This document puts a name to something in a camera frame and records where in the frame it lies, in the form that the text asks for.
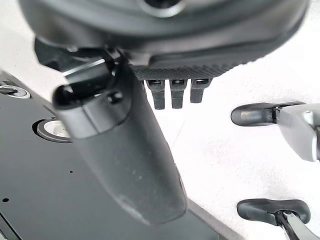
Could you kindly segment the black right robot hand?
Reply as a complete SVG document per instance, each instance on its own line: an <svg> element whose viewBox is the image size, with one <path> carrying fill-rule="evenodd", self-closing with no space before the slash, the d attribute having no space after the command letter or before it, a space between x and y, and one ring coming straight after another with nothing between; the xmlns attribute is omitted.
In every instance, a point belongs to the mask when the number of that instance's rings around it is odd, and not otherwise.
<svg viewBox="0 0 320 240"><path fill-rule="evenodd" d="M146 225L182 217L187 196L148 103L169 81L191 101L300 28L308 0L21 0L38 62L67 83L52 104L108 195Z"/></svg>

